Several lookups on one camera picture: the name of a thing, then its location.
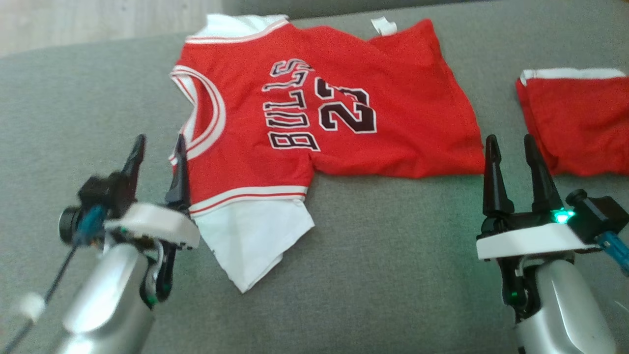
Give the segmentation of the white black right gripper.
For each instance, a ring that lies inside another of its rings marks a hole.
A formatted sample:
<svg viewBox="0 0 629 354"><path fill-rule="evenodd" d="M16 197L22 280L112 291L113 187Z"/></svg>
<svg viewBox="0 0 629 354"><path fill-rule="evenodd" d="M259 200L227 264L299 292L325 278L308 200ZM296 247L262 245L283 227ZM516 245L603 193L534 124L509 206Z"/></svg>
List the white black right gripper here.
<svg viewBox="0 0 629 354"><path fill-rule="evenodd" d="M487 218L476 240L478 259L599 251L597 244L584 243L568 226L575 212L563 209L559 191L535 137L526 134L524 145L526 163L532 174L532 211L535 213L512 214L515 207L506 193L497 137L494 134L486 137L483 215Z"/></svg>

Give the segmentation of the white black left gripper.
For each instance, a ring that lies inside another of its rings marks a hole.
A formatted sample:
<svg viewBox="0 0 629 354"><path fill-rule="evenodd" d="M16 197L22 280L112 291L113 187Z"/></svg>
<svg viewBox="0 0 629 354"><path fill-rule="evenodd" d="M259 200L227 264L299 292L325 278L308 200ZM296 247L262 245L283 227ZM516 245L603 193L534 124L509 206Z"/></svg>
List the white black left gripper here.
<svg viewBox="0 0 629 354"><path fill-rule="evenodd" d="M121 174L130 186L137 186L140 165L144 160L146 135L139 134L132 151L124 163ZM182 249L196 249L200 243L200 231L193 220L176 210L189 210L191 206L187 150L184 135L179 134L173 151L173 175L169 191L165 195L166 207L149 203L134 203L118 219L104 222L106 230L120 230L139 239L146 235L152 239L173 243Z"/></svg>

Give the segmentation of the red shorts with white trim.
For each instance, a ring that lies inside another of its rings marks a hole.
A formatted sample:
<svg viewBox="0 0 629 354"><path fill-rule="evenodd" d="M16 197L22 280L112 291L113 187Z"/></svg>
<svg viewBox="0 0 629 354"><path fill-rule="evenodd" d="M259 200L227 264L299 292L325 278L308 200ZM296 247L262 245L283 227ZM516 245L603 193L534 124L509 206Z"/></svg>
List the red shorts with white trim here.
<svg viewBox="0 0 629 354"><path fill-rule="evenodd" d="M516 92L552 174L629 176L629 74L613 68L525 69Z"/></svg>

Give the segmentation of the red Bulls jersey white sleeves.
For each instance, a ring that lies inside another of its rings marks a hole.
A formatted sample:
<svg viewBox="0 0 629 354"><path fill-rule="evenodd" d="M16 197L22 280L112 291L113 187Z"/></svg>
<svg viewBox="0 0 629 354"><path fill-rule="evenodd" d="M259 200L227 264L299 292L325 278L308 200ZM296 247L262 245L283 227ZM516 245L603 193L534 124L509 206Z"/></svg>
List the red Bulls jersey white sleeves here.
<svg viewBox="0 0 629 354"><path fill-rule="evenodd" d="M190 213L229 280L249 291L313 226L316 172L479 174L472 106L429 19L363 40L283 14L209 14L171 79L193 109Z"/></svg>

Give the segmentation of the large grey sofa chaise seat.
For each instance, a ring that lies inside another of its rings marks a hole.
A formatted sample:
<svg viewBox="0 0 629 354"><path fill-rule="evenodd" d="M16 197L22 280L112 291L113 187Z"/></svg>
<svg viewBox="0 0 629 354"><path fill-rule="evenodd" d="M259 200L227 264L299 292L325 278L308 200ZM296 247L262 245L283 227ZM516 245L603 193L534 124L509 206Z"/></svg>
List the large grey sofa chaise seat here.
<svg viewBox="0 0 629 354"><path fill-rule="evenodd" d="M434 24L483 135L496 134L516 210L532 203L522 70L629 74L629 3L506 0L296 20L362 39L371 18ZM0 352L15 307L47 291L69 248L57 233L91 175L119 170L139 134L138 198L161 203L167 157L191 103L169 78L186 33L46 48L0 58ZM499 268L476 255L483 178L332 177L306 197L315 227L245 294L202 243L177 252L143 354L516 354Z"/></svg>

